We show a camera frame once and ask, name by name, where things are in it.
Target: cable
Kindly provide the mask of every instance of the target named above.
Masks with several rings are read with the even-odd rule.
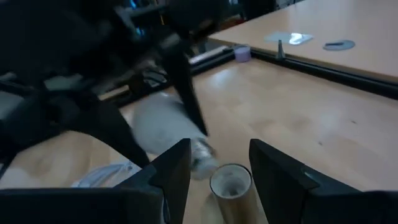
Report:
[[[140,170],[141,168],[131,161],[120,164],[111,164],[99,167],[89,172],[81,180],[74,182],[72,187],[103,187],[103,184],[106,181],[108,181],[108,185],[106,187],[114,187]]]

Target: small cylinder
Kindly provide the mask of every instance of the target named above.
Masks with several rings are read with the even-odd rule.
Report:
[[[210,189],[216,198],[226,224],[257,223],[257,201],[250,172],[239,164],[226,164],[210,178]]]

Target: paper roll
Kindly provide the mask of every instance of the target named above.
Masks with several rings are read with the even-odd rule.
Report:
[[[258,207],[250,172],[239,164],[226,164],[210,178],[210,189],[216,198],[226,224],[256,224]]]

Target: black plastic part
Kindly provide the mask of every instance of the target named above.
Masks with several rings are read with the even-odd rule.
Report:
[[[397,192],[361,192],[319,197],[311,192],[302,223],[398,223],[397,196]]]
[[[277,60],[275,59],[275,55],[261,52],[259,50],[251,50],[251,55],[254,58],[270,62],[285,68],[290,68],[292,70],[324,78],[329,81],[337,82],[353,88],[398,100],[398,84],[396,83],[378,80],[360,74],[343,72],[307,62],[301,62],[299,60],[288,57],[286,57],[284,60]]]
[[[398,192],[360,192],[258,139],[250,142],[249,158],[270,224],[398,221]]]
[[[183,139],[112,189],[0,190],[1,223],[163,223],[164,194],[171,193],[167,223],[179,224],[189,170],[190,140]]]
[[[319,187],[302,173],[304,164],[258,139],[250,141],[249,159],[268,222],[300,223],[308,190]]]

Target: desk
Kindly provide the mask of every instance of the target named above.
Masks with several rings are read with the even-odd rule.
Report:
[[[276,42],[264,37],[275,31],[312,34],[299,46],[284,44],[287,55],[300,60],[358,72],[361,75],[398,82],[398,23],[395,0],[305,0],[210,36],[223,44],[249,44],[269,52]],[[331,52],[327,42],[353,40],[356,47]]]
[[[221,163],[250,167],[249,140],[259,138],[359,190],[398,189],[398,101],[260,60],[226,63],[194,85]],[[129,118],[133,109],[121,111]],[[120,159],[89,136],[64,133],[21,152],[0,188],[68,187]],[[191,181],[184,223],[201,223],[209,194],[208,180]]]

